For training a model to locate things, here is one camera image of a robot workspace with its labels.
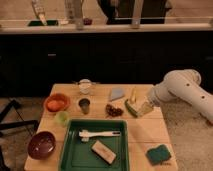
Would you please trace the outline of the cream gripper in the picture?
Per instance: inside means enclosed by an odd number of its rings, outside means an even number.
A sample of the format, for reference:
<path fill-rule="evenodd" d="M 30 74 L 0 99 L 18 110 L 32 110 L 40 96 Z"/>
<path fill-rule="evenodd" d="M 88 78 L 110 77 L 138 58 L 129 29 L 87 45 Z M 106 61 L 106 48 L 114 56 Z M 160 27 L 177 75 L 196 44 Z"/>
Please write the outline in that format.
<path fill-rule="evenodd" d="M 152 112 L 154 110 L 154 106 L 147 99 L 142 101 L 137 100 L 133 104 L 133 109 L 135 110 L 135 115 L 140 117 Z"/>

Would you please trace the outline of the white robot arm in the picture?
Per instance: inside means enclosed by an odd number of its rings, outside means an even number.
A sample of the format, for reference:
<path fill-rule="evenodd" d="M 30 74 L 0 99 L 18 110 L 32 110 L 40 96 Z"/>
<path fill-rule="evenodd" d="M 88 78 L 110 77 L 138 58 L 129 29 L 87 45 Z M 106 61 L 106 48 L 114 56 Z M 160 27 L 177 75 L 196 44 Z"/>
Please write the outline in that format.
<path fill-rule="evenodd" d="M 147 100 L 136 111 L 136 116 L 142 116 L 162 103 L 179 98 L 213 124 L 213 95 L 205 91 L 200 84 L 201 75 L 194 69 L 170 71 L 161 83 L 148 91 Z"/>

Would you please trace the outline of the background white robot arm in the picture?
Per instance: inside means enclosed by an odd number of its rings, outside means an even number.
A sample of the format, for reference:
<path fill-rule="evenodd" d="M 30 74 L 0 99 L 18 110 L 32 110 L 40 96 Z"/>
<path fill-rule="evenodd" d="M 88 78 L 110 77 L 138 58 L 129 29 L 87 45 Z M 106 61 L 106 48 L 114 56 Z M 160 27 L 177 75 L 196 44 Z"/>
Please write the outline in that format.
<path fill-rule="evenodd" d="M 42 24 L 44 26 L 46 26 L 47 21 L 45 18 L 45 11 L 44 11 L 44 8 L 43 8 L 40 0 L 32 0 L 31 4 L 32 4 L 34 13 L 37 16 L 37 18 L 42 22 Z"/>

